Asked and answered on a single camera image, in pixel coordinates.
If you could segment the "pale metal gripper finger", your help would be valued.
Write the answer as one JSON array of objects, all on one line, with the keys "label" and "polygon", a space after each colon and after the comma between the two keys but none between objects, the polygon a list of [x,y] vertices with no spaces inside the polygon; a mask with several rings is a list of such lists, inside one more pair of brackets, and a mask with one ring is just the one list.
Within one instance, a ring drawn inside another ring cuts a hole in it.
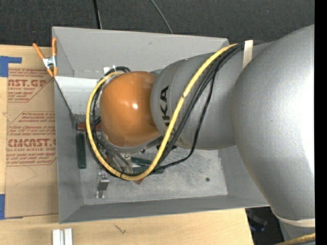
[{"label": "pale metal gripper finger", "polygon": [[102,199],[104,193],[107,190],[107,186],[110,182],[109,175],[107,172],[100,172],[97,176],[97,189],[96,189],[96,198]]}]

